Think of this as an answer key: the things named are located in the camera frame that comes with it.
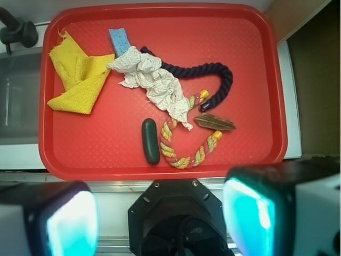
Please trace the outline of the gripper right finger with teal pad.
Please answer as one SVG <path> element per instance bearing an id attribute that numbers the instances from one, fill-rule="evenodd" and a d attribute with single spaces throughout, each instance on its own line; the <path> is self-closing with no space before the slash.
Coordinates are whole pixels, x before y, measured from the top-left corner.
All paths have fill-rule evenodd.
<path id="1" fill-rule="evenodd" d="M 242 255 L 340 255 L 339 163 L 234 167 L 222 205 Z"/>

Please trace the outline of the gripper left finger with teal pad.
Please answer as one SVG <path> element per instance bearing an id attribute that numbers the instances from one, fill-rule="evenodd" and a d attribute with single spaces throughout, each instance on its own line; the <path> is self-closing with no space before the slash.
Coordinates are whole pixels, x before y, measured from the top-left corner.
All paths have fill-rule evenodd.
<path id="1" fill-rule="evenodd" d="M 98 237 L 86 183 L 1 182 L 1 255 L 95 255 Z"/>

